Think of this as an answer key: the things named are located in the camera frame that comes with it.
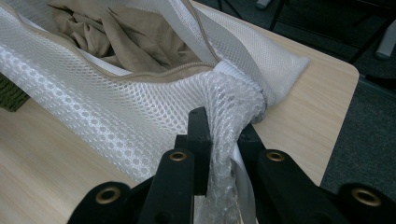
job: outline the beige cloth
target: beige cloth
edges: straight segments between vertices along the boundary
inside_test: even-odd
[[[79,48],[131,72],[161,73],[200,62],[162,15],[101,8],[92,0],[49,3],[59,32]]]

